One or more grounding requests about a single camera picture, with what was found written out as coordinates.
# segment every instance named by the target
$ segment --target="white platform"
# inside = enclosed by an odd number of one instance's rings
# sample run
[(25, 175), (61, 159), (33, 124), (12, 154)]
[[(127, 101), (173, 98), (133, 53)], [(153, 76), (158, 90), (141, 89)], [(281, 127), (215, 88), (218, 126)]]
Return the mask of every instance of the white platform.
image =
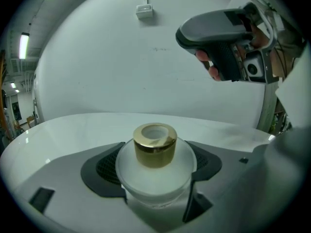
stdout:
[(268, 143), (270, 135), (253, 128), (178, 116), (136, 113), (92, 113), (56, 118), (16, 138), (0, 159), (0, 173), (9, 190), (60, 156), (101, 145), (127, 142), (141, 124), (162, 122), (180, 138), (221, 148), (251, 152)]

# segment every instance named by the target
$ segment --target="ceiling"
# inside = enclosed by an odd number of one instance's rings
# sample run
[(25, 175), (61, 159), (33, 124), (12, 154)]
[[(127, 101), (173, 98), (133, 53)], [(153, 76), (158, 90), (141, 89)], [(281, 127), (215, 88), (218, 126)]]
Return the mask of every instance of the ceiling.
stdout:
[[(0, 46), (6, 53), (7, 76), (2, 88), (7, 94), (16, 94), (10, 86), (11, 82), (15, 82), (21, 92), (26, 91), (26, 87), (31, 88), (34, 71), (45, 45), (61, 22), (83, 1), (24, 0), (0, 40)], [(30, 34), (25, 60), (18, 58), (22, 32)]]

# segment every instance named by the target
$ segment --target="gold cap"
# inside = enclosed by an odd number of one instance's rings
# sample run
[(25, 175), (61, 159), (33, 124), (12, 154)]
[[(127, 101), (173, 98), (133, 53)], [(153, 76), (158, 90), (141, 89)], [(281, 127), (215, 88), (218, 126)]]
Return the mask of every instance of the gold cap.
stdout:
[(134, 130), (136, 157), (147, 167), (163, 167), (173, 159), (177, 133), (164, 123), (148, 123)]

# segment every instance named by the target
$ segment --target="hand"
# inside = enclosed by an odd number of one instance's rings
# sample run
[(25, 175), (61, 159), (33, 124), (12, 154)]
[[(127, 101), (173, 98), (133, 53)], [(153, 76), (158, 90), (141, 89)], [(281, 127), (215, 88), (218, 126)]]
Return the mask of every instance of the hand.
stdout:
[[(256, 49), (267, 45), (268, 42), (269, 42), (269, 38), (259, 28), (257, 28), (256, 26), (251, 25), (251, 28), (252, 28), (252, 31), (253, 31), (254, 36), (255, 36), (255, 39), (253, 39), (253, 41), (251, 42), (251, 45), (254, 48), (256, 48)], [(239, 45), (237, 45), (237, 49), (239, 51), (239, 54), (240, 54), (242, 60), (244, 60), (245, 54), (246, 54), (245, 49), (242, 46), (239, 46)], [(202, 50), (198, 50), (195, 53), (195, 56), (203, 64), (204, 64), (204, 62), (210, 61), (208, 55), (204, 51), (202, 51)], [(210, 76), (214, 80), (221, 81), (219, 73), (218, 73), (218, 70), (214, 66), (209, 67), (208, 73), (210, 74)]]

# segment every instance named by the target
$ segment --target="clear plastic container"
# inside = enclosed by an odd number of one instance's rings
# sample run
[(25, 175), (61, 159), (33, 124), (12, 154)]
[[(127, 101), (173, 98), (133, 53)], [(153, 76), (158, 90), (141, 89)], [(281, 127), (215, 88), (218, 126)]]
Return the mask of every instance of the clear plastic container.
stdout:
[(171, 163), (161, 168), (149, 168), (137, 160), (133, 139), (121, 148), (116, 159), (116, 173), (123, 187), (138, 201), (155, 209), (175, 201), (188, 188), (196, 168), (192, 148), (180, 138)]

